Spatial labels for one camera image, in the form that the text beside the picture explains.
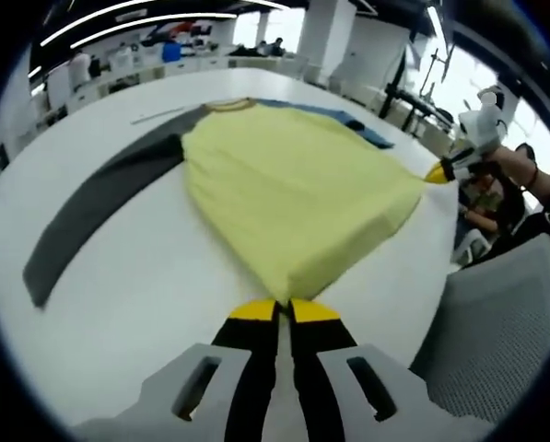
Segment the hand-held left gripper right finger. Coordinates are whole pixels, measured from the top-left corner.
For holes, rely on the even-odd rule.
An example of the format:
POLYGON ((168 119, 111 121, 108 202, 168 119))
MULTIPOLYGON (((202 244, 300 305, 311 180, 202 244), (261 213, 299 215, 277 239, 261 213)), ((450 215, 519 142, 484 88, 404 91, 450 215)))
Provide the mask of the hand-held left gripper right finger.
POLYGON ((294 382, 311 441, 481 441, 489 423, 433 403, 427 385, 372 344, 358 344, 337 312, 289 302, 294 382))

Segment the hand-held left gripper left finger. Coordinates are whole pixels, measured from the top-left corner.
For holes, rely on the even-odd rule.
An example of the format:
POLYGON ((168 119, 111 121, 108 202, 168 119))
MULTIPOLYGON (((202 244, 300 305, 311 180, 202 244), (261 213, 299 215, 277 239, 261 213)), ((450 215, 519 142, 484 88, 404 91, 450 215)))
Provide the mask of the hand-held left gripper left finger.
POLYGON ((74 428, 78 441, 259 441, 272 390, 279 305, 235 308, 211 343, 196 343, 145 379, 135 404, 74 428))

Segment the person's right hand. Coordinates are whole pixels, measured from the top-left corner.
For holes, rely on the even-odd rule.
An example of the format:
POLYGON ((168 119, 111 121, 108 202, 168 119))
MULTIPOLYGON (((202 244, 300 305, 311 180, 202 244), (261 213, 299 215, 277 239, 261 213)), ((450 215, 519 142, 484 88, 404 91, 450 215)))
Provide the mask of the person's right hand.
POLYGON ((538 178, 539 169, 532 160, 522 152, 510 150, 503 145, 484 154, 484 160, 496 162, 507 177, 526 189, 538 178))

